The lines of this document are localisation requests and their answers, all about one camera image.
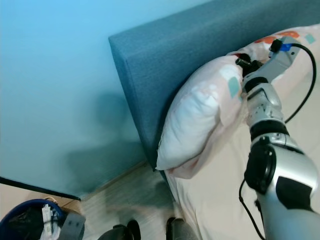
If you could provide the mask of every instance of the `pillowcase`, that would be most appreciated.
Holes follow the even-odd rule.
[[[237,55],[246,53],[252,61],[265,63],[269,60],[272,41],[283,36],[296,38],[312,51],[316,60],[319,59],[320,25],[317,24],[277,32],[200,67],[170,106],[158,148],[158,170],[171,169],[171,173],[182,178],[196,174],[204,164],[198,161],[198,156],[209,137],[217,141],[239,115],[243,78],[242,68],[235,64]],[[283,100],[311,69],[309,56],[300,50],[291,67],[272,81],[280,99]]]

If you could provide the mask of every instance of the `upholstered headboard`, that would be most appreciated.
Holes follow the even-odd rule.
[[[193,71],[261,37],[319,22],[319,0],[213,0],[111,36],[114,62],[151,166],[156,166],[170,103]]]

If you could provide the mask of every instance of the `robotic arm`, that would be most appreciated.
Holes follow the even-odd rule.
[[[256,191],[267,240],[318,240],[320,215],[311,208],[318,187],[317,168],[290,137],[281,101],[271,85],[298,54],[300,48],[292,43],[298,42],[292,37],[275,40],[272,57],[264,65],[240,58],[237,62],[248,71],[243,92],[247,93],[251,147],[244,179]]]

